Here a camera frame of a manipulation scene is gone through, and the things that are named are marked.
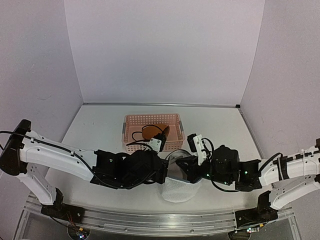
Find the white mesh laundry bag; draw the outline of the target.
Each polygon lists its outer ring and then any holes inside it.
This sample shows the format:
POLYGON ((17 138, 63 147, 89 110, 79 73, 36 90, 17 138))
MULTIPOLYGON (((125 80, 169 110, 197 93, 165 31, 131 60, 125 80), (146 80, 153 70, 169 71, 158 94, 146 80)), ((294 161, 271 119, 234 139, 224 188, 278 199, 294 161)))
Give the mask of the white mesh laundry bag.
POLYGON ((159 190, 162 198, 170 203, 183 203, 192 199, 199 188, 202 186, 202 180, 190 183, 187 175, 176 164, 176 161, 184 157, 190 157, 191 154, 183 149, 177 149, 171 152, 166 160, 168 161, 168 171, 165 182, 160 185, 159 190))

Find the pink plastic basket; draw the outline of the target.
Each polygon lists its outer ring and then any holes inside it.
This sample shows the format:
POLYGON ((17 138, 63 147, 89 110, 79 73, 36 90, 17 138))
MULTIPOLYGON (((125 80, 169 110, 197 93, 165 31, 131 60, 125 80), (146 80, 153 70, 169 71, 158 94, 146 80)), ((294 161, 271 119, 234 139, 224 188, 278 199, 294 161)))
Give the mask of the pink plastic basket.
POLYGON ((183 146, 185 134, 180 115, 177 113, 128 114, 124 117, 122 143, 127 153, 143 149, 152 137, 163 133, 166 142, 164 152, 171 152, 183 146))

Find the orange black bra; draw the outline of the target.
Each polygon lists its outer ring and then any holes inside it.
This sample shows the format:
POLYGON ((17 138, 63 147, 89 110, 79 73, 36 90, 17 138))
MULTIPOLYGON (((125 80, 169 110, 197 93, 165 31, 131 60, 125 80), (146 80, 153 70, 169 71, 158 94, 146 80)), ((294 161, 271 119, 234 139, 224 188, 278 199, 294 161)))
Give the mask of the orange black bra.
POLYGON ((163 123, 147 124, 141 130, 134 131, 131 137, 134 142, 147 142, 159 133, 165 133, 166 137, 168 137, 170 126, 163 123))

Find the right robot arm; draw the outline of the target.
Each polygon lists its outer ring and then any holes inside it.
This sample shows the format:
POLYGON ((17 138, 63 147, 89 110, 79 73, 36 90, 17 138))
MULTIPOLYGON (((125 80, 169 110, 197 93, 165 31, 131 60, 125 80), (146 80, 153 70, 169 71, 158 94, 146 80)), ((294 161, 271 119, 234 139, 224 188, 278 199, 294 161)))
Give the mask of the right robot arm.
POLYGON ((203 139, 190 143, 194 153, 175 162, 194 184, 201 179, 225 193, 251 192, 286 180, 288 185, 267 191, 259 196, 252 218, 262 222, 272 209, 279 210, 320 188, 320 141, 315 146, 292 155, 278 152, 269 159, 240 161, 235 149, 221 145, 208 150, 203 139))

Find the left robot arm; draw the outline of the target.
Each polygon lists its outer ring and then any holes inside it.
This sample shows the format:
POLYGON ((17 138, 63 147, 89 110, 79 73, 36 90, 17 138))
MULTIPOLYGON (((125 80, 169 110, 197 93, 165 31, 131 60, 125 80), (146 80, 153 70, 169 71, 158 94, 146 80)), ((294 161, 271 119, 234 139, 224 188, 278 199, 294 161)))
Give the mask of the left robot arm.
POLYGON ((1 149, 0 169, 17 177, 57 219, 67 214, 63 194, 39 172, 39 165, 56 169, 94 185, 111 189, 131 190, 143 184, 163 184, 169 163, 160 158, 161 140, 142 143, 143 149, 129 154, 104 150, 81 149, 49 140, 31 129, 23 119, 8 135, 1 149))

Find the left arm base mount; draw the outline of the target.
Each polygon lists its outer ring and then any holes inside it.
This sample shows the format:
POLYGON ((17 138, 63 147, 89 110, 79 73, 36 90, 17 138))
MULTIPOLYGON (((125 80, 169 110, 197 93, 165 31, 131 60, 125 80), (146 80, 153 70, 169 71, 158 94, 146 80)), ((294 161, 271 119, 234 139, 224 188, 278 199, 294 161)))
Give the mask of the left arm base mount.
POLYGON ((80 224, 83 220, 85 209, 80 206, 64 203, 62 192, 56 188, 56 197, 52 205, 41 205, 40 213, 58 220, 80 224))

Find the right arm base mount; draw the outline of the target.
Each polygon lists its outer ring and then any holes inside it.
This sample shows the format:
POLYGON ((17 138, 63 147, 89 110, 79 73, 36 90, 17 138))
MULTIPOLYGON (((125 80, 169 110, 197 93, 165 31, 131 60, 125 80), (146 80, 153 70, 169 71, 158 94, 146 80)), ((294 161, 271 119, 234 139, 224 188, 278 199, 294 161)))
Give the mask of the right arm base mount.
POLYGON ((278 219, 278 210, 271 207, 269 200, 271 191, 259 195, 257 206, 235 212, 236 228, 257 226, 278 219))

